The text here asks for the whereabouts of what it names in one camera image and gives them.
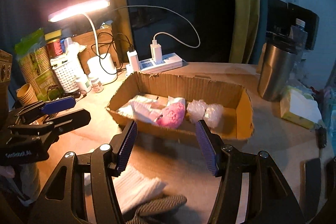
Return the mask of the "operator hand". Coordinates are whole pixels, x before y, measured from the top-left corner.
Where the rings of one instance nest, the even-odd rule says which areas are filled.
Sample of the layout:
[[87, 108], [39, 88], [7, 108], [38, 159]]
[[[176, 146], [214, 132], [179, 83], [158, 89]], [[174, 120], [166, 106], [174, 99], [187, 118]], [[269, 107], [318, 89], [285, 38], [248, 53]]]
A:
[[15, 170], [12, 166], [0, 166], [0, 175], [6, 178], [14, 178]]

